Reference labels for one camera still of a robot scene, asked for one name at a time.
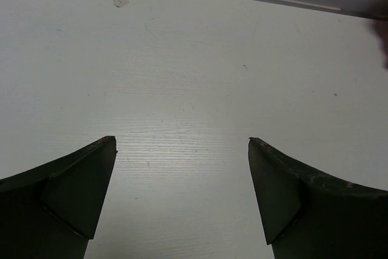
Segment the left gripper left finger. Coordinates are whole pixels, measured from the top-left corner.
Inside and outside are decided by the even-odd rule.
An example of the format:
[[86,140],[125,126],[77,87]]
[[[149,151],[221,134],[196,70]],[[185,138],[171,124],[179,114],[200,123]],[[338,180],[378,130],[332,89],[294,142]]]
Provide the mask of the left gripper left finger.
[[84,258],[116,159],[105,136],[1,180],[1,258]]

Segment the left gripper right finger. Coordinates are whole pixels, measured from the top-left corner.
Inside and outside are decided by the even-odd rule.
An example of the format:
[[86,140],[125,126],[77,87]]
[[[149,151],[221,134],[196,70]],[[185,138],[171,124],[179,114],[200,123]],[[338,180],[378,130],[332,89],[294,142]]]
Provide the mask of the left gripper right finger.
[[249,166],[275,258],[386,258],[387,192],[329,175],[259,138]]

